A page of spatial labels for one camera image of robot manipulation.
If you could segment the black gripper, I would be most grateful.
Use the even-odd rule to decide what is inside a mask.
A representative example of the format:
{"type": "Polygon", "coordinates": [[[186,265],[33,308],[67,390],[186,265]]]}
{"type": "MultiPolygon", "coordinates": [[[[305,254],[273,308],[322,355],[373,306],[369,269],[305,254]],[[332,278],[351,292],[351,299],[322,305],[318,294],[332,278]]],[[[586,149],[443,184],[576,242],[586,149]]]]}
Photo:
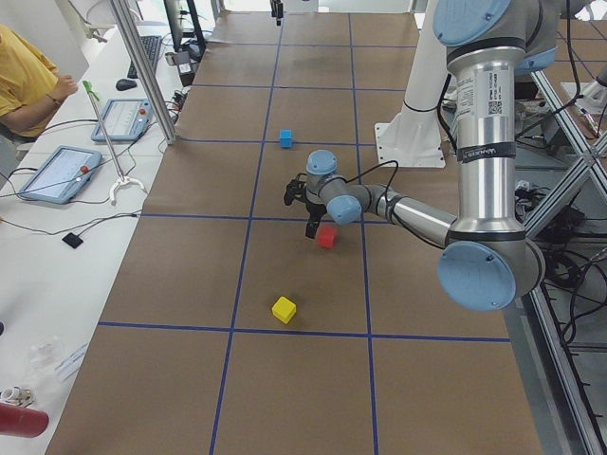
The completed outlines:
{"type": "Polygon", "coordinates": [[[327,213],[324,204],[317,204],[310,201],[305,202],[305,208],[308,212],[308,221],[305,226],[305,236],[307,238],[315,238],[317,233],[317,223],[321,221],[327,213]]]}

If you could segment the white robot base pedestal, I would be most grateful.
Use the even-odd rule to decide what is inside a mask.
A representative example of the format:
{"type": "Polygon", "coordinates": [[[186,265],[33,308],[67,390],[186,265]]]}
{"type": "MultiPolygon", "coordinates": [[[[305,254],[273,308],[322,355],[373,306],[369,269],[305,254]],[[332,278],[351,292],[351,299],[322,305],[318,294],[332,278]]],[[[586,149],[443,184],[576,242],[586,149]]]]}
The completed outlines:
{"type": "Polygon", "coordinates": [[[400,112],[391,122],[375,125],[380,164],[438,169],[446,165],[437,105],[448,71],[446,48],[433,31],[437,6],[436,1],[427,5],[400,112]]]}

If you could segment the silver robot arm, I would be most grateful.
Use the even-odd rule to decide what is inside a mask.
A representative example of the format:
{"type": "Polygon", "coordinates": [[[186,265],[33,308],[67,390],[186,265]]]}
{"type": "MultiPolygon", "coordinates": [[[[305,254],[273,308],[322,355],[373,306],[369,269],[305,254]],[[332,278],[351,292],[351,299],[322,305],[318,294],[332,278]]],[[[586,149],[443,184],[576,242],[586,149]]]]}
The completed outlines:
{"type": "Polygon", "coordinates": [[[353,185],[327,150],[309,156],[285,201],[300,200],[314,238],[323,216],[340,225],[371,212],[441,249],[437,274],[459,305],[504,308],[535,288],[545,270],[515,210],[515,80],[556,54],[558,1],[441,1],[426,17],[456,80],[454,150],[459,210],[449,214],[387,185],[353,185]]]}

